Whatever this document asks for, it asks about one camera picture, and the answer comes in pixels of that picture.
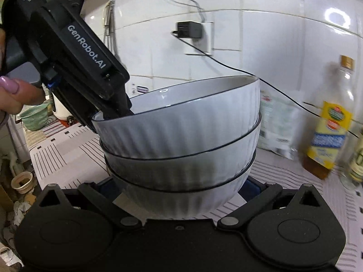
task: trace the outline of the power adapter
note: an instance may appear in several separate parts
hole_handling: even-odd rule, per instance
[[[203,37],[203,25],[195,21],[178,22],[175,33],[179,38],[201,39]]]

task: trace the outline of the amber liquid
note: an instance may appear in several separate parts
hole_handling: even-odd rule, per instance
[[[314,176],[318,177],[321,180],[324,180],[326,177],[328,177],[331,171],[308,156],[305,156],[302,162],[302,166],[304,167],[305,170],[309,171],[310,173],[312,173]]]

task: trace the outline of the white ceramic bowl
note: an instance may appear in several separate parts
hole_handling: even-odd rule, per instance
[[[140,207],[167,218],[191,218],[213,211],[235,196],[247,180],[254,160],[255,154],[247,167],[233,179],[194,192],[157,191],[130,183],[115,173],[113,178],[127,197]]]
[[[131,98],[133,116],[93,125],[105,147],[128,158],[161,159],[208,151],[252,129],[260,80],[226,76],[193,81]]]
[[[124,158],[101,146],[112,170],[131,183],[156,190],[198,190],[223,183],[246,167],[257,146],[260,123],[261,115],[245,136],[211,151],[178,158]]]

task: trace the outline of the ribbed bowl exterior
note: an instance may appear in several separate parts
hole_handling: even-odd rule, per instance
[[[228,202],[248,178],[251,166],[252,163],[229,183],[199,192],[158,192],[127,183],[115,174],[113,178],[123,193],[140,207],[166,218],[182,219],[205,214]]]
[[[185,84],[170,87],[168,93],[173,89],[177,92],[182,85]],[[147,94],[131,98],[131,110],[139,111],[146,105],[142,97]],[[219,94],[119,119],[102,121],[100,112],[94,117],[93,125],[104,146],[115,155],[138,159],[175,158],[238,139],[254,126],[259,108],[260,81],[257,79]]]
[[[121,178],[166,191],[204,189],[223,183],[244,169],[253,157],[261,118],[243,138],[213,151],[167,160],[135,160],[112,155],[103,148],[112,170]]]

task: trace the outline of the bowl rim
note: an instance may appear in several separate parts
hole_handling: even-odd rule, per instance
[[[206,190],[211,190],[211,189],[214,189],[214,188],[218,188],[218,187],[221,187],[221,186],[224,186],[228,183],[231,183],[232,181],[236,180],[237,178],[240,178],[243,174],[245,174],[253,165],[253,163],[255,162],[255,158],[256,158],[256,154],[257,154],[257,149],[255,149],[255,151],[253,152],[253,156],[250,160],[250,162],[246,165],[246,167],[244,167],[244,169],[241,170],[241,172],[239,172],[238,174],[234,175],[232,178],[222,182],[222,183],[219,183],[217,185],[214,185],[214,186],[210,186],[210,187],[207,187],[207,188],[202,188],[202,189],[192,189],[192,190],[185,190],[185,191],[166,191],[166,190],[159,190],[159,189],[152,189],[152,188],[148,188],[148,187],[145,187],[145,186],[142,186],[142,185],[138,185],[138,184],[135,184],[135,183],[132,183],[122,177],[120,177],[118,174],[116,174],[114,172],[114,170],[112,170],[110,164],[108,163],[107,161],[107,158],[105,157],[105,162],[106,162],[106,166],[109,168],[110,172],[112,175],[116,176],[116,178],[118,179],[121,179],[123,182],[125,183],[128,183],[128,184],[131,184],[133,186],[136,186],[136,187],[140,187],[140,188],[143,188],[143,189],[146,189],[146,190],[150,190],[150,191],[155,191],[155,192],[162,192],[162,193],[174,193],[174,194],[177,194],[177,193],[197,193],[197,192],[201,192],[201,191],[206,191]]]
[[[15,187],[13,186],[13,181],[15,181],[16,178],[18,178],[19,176],[26,176],[28,175],[28,177],[24,177],[25,179],[26,178],[29,178],[29,181],[27,183],[25,183],[23,186],[20,186],[20,187]],[[12,189],[14,190],[24,190],[25,188],[29,187],[30,183],[33,182],[33,179],[34,179],[34,175],[32,172],[29,172],[29,171],[24,171],[24,172],[21,172],[20,174],[16,175],[13,179],[11,179],[11,182],[10,182],[10,186],[12,187]]]
[[[48,108],[48,105],[49,105],[49,103],[42,103],[42,104],[40,104],[40,105],[35,105],[35,106],[33,106],[33,107],[30,107],[30,108],[28,108],[27,110],[25,110],[25,111],[23,111],[23,112],[19,113],[19,118],[21,118],[21,119],[26,119],[26,118],[28,118],[28,117],[32,117],[32,116],[34,116],[34,115],[36,115],[36,114],[38,114],[38,113],[44,112],[44,111],[45,111],[45,109],[46,109],[46,108]],[[29,113],[30,111],[35,110],[35,109],[38,109],[39,111],[37,111],[36,113],[31,114],[31,115],[29,115],[29,116],[24,116],[24,114],[25,114],[25,113]]]
[[[181,155],[181,156],[178,156],[178,157],[165,157],[165,158],[132,158],[132,157],[124,157],[124,156],[120,156],[120,155],[116,155],[116,154],[113,154],[111,153],[107,148],[106,146],[103,144],[102,140],[101,140],[101,137],[99,138],[99,144],[102,148],[102,150],[104,152],[106,152],[107,154],[109,155],[112,155],[112,156],[115,156],[117,158],[122,158],[122,159],[125,159],[125,160],[139,160],[139,161],[158,161],[158,160],[173,160],[173,159],[176,159],[176,158],[182,158],[182,157],[190,157],[190,156],[194,156],[194,155],[198,155],[198,154],[202,154],[202,153],[206,153],[206,152],[211,152],[211,151],[215,151],[215,150],[218,150],[220,148],[223,148],[225,146],[228,146],[228,145],[231,145],[235,142],[238,142],[239,140],[241,140],[242,138],[246,137],[247,135],[250,135],[253,131],[255,131],[258,126],[261,124],[261,121],[262,121],[262,114],[261,112],[259,111],[258,112],[258,119],[257,119],[257,122],[254,124],[254,126],[252,127],[251,130],[249,130],[247,133],[245,133],[244,135],[242,135],[241,137],[235,139],[235,140],[232,140],[231,142],[228,142],[226,144],[223,144],[223,145],[220,145],[218,147],[214,147],[212,149],[208,149],[206,151],[202,151],[202,152],[198,152],[198,153],[192,153],[192,154],[187,154],[187,155]]]
[[[241,87],[245,87],[245,86],[248,86],[249,84],[253,84],[255,82],[257,82],[260,78],[257,77],[257,76],[251,76],[251,75],[235,75],[235,76],[222,76],[222,77],[217,77],[217,78],[231,78],[231,77],[240,77],[240,76],[245,76],[245,77],[250,77],[250,78],[255,78],[255,80],[253,82],[250,82],[246,85],[243,85],[243,86],[239,86],[239,87],[235,87],[235,88],[232,88],[232,89],[229,89],[229,90],[226,90],[226,91],[223,91],[223,92],[218,92],[218,93],[214,93],[214,94],[210,94],[210,95],[206,95],[204,97],[199,97],[199,98],[195,98],[195,99],[190,99],[190,100],[186,100],[186,101],[183,101],[183,102],[179,102],[179,103],[175,103],[175,104],[172,104],[170,106],[164,106],[164,107],[158,107],[158,108],[155,108],[155,109],[152,109],[152,110],[149,110],[149,111],[143,111],[143,112],[140,112],[140,113],[137,113],[137,114],[132,114],[132,115],[127,115],[127,116],[123,116],[121,118],[117,118],[117,119],[124,119],[124,118],[130,118],[130,117],[133,117],[133,116],[138,116],[138,115],[141,115],[143,113],[148,113],[148,112],[153,112],[153,111],[157,111],[157,110],[160,110],[160,109],[163,109],[163,108],[169,108],[169,107],[174,107],[176,105],[179,105],[179,104],[184,104],[184,103],[187,103],[187,102],[191,102],[191,101],[194,101],[194,100],[197,100],[197,99],[205,99],[207,97],[211,97],[211,96],[214,96],[214,95],[217,95],[217,94],[221,94],[221,93],[224,93],[224,92],[227,92],[227,91],[233,91],[235,89],[239,89]],[[202,80],[197,80],[197,81],[189,81],[189,82],[186,82],[186,83],[180,83],[180,84],[177,84],[177,85],[172,85],[172,86],[168,86],[168,87],[164,87],[162,89],[158,89],[158,90],[154,90],[154,91],[150,91],[150,92],[156,92],[156,91],[161,91],[161,90],[164,90],[164,89],[167,89],[167,88],[170,88],[170,87],[173,87],[173,86],[178,86],[178,85],[183,85],[183,84],[188,84],[188,83],[192,83],[192,82],[199,82],[199,81],[207,81],[207,80],[213,80],[213,79],[217,79],[217,78],[209,78],[209,79],[202,79]],[[136,98],[136,97],[139,97],[139,96],[143,96],[147,93],[144,93],[144,94],[141,94],[141,95],[137,95],[135,97],[132,97],[132,98]],[[113,120],[116,120],[116,119],[111,119],[111,120],[95,120],[94,117],[101,113],[102,111],[99,111],[97,113],[95,113],[93,116],[92,116],[92,122],[95,122],[95,123],[98,123],[98,122],[105,122],[105,121],[113,121]]]

